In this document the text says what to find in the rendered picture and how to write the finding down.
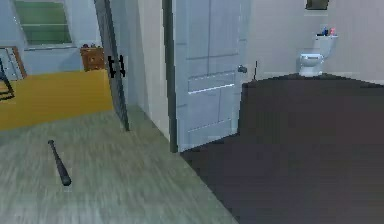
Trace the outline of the black metal chair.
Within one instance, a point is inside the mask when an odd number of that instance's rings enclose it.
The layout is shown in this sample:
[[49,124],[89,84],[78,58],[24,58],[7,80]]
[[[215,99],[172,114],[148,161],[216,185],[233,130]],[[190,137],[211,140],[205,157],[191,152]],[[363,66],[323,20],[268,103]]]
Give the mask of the black metal chair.
[[10,81],[5,75],[4,66],[1,58],[0,58],[0,81],[2,81],[6,86],[5,91],[0,91],[0,101],[14,98],[15,97],[14,90],[10,84]]

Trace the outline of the pale blue panelled door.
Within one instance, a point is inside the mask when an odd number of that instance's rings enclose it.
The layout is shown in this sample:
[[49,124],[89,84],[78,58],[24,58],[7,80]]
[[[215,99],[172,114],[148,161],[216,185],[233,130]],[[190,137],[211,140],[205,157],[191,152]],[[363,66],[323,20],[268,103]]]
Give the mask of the pale blue panelled door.
[[172,0],[177,147],[238,131],[251,0]]

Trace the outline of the dark grey open door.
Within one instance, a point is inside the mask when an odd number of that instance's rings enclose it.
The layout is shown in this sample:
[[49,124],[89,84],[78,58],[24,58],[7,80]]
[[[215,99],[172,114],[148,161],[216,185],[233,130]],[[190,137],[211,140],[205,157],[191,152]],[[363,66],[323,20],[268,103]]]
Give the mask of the dark grey open door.
[[94,0],[114,111],[124,131],[129,130],[110,0]]

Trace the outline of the brown wooden chest of drawers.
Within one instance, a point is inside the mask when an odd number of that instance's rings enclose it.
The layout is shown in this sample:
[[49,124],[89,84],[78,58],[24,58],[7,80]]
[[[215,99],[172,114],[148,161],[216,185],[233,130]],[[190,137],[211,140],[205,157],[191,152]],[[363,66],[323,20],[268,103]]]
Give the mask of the brown wooden chest of drawers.
[[100,70],[105,68],[104,51],[102,48],[81,48],[80,54],[85,71]]

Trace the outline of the white toilet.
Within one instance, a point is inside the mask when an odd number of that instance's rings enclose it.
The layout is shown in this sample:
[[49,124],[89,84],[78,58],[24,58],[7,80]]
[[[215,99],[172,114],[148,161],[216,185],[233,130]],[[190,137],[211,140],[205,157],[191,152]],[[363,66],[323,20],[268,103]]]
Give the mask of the white toilet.
[[315,36],[313,47],[299,56],[299,74],[304,77],[322,75],[323,63],[330,57],[337,39],[337,35]]

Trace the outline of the black baseball bat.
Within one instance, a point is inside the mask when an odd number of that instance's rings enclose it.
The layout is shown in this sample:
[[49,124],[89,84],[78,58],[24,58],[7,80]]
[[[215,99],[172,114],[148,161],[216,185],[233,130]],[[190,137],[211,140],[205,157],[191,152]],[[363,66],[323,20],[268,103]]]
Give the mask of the black baseball bat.
[[56,162],[56,167],[57,167],[57,170],[58,170],[58,173],[59,173],[59,176],[60,176],[62,184],[64,186],[70,186],[71,183],[72,183],[72,180],[71,180],[71,178],[70,178],[70,176],[68,174],[68,171],[67,171],[65,165],[63,164],[60,156],[57,153],[54,141],[53,140],[49,140],[48,144],[49,144],[49,146],[52,149],[52,152],[53,152],[53,155],[54,155],[54,158],[55,158],[55,162]]

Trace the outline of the window with green view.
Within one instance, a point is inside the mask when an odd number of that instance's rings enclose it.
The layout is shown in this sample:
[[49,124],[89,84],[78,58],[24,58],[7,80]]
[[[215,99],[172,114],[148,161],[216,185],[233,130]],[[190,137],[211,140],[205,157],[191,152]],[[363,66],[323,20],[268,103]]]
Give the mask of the window with green view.
[[28,45],[73,44],[63,2],[13,0],[13,4]]

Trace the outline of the wood framed mirror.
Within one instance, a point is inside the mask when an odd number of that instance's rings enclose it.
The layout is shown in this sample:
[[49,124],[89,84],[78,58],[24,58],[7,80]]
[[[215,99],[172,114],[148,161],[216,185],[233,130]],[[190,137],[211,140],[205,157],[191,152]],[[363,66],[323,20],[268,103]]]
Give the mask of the wood framed mirror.
[[27,76],[16,46],[0,46],[0,59],[9,80],[22,80]]

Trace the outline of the dark framed wall picture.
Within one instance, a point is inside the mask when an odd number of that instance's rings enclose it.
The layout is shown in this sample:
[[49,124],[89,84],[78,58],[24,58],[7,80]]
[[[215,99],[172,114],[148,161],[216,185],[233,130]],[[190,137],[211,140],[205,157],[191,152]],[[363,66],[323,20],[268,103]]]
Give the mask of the dark framed wall picture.
[[329,0],[306,0],[306,10],[326,10]]

